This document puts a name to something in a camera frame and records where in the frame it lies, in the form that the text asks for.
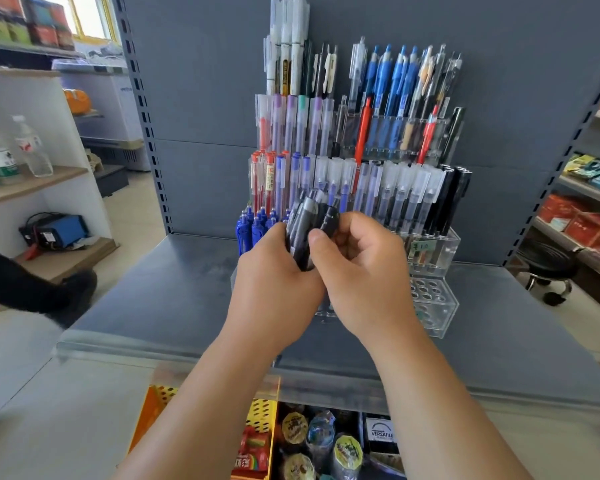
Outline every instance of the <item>orange bag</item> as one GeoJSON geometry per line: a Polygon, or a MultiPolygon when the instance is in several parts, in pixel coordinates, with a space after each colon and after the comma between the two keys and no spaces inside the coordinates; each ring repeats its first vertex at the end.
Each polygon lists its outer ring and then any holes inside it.
{"type": "Polygon", "coordinates": [[[80,89],[64,89],[64,95],[72,115],[79,116],[91,110],[91,99],[86,92],[80,89]]]}

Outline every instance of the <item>black pants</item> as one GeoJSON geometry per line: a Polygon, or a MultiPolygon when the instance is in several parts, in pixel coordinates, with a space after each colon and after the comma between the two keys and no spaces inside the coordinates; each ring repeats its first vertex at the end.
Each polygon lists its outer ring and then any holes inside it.
{"type": "Polygon", "coordinates": [[[70,294],[0,254],[0,305],[25,312],[53,313],[69,305],[70,294]]]}

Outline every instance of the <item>black shoe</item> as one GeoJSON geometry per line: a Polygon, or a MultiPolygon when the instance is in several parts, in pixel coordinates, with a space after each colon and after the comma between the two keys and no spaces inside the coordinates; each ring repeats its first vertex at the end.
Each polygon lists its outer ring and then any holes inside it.
{"type": "Polygon", "coordinates": [[[92,269],[78,271],[65,278],[60,286],[70,293],[69,305],[47,316],[64,329],[71,327],[89,309],[97,284],[98,275],[92,269]]]}

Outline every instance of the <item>beige pen grip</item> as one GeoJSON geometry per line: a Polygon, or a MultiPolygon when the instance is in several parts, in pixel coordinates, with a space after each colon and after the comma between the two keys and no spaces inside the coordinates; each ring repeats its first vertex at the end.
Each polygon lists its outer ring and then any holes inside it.
{"type": "Polygon", "coordinates": [[[411,139],[411,133],[413,133],[413,123],[407,123],[404,127],[404,133],[402,134],[402,142],[400,143],[400,151],[405,151],[409,147],[409,140],[411,139]]]}

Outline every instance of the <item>left hand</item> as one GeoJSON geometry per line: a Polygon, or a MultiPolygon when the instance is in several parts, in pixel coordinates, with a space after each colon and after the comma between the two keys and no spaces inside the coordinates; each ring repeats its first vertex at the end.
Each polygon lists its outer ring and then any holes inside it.
{"type": "Polygon", "coordinates": [[[317,269],[300,271],[285,247],[286,225],[274,225],[238,260],[222,333],[257,343],[273,359],[304,333],[322,298],[317,269]]]}

